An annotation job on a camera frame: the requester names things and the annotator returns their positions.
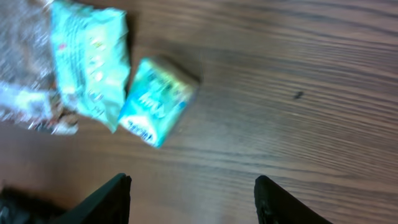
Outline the teal white packet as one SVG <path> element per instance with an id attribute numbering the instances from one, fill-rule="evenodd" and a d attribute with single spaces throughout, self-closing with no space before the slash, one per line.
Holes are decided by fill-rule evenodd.
<path id="1" fill-rule="evenodd" d="M 54 1 L 51 28 L 57 87 L 63 104 L 115 132 L 131 72 L 126 12 Z"/>

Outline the brown Pantree snack pouch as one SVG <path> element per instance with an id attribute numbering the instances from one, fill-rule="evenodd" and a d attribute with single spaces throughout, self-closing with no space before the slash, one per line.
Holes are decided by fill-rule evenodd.
<path id="1" fill-rule="evenodd" d="M 1 0 L 1 122 L 56 135 L 78 131 L 78 116 L 56 87 L 50 1 Z"/>

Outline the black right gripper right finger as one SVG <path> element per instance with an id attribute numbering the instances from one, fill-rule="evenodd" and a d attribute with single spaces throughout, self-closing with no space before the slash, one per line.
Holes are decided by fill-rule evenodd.
<path id="1" fill-rule="evenodd" d="M 255 181 L 259 224 L 331 224 L 265 175 Z"/>

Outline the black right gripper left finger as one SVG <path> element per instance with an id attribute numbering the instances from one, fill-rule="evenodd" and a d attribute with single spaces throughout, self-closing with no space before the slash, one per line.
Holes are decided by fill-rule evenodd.
<path id="1" fill-rule="evenodd" d="M 128 224 L 131 177 L 120 173 L 53 222 L 56 224 Z"/>

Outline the teal white carton pack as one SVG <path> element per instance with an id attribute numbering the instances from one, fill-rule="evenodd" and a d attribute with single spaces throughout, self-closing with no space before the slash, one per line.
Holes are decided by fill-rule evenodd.
<path id="1" fill-rule="evenodd" d="M 197 93 L 200 81 L 161 57 L 139 62 L 119 124 L 152 147 L 161 147 Z"/>

